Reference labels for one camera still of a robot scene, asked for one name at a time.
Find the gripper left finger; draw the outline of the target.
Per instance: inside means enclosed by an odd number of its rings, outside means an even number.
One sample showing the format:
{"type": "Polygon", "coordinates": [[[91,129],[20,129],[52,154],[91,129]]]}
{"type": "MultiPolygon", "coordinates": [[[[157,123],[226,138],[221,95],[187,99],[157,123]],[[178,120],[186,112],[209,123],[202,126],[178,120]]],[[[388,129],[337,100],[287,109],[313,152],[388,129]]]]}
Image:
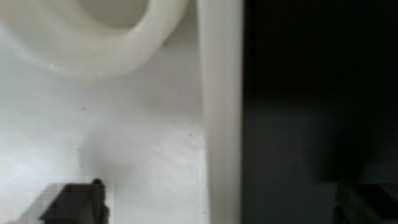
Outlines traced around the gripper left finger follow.
{"type": "Polygon", "coordinates": [[[40,217],[45,224],[109,224],[107,189],[100,179],[68,184],[40,217]]]}

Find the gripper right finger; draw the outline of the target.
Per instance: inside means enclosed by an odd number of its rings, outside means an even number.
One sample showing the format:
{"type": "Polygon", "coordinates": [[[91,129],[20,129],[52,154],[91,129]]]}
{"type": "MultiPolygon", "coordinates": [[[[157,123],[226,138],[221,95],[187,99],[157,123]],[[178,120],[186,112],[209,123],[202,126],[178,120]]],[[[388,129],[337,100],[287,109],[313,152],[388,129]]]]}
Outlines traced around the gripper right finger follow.
{"type": "Polygon", "coordinates": [[[398,224],[398,184],[340,184],[333,224],[398,224]]]}

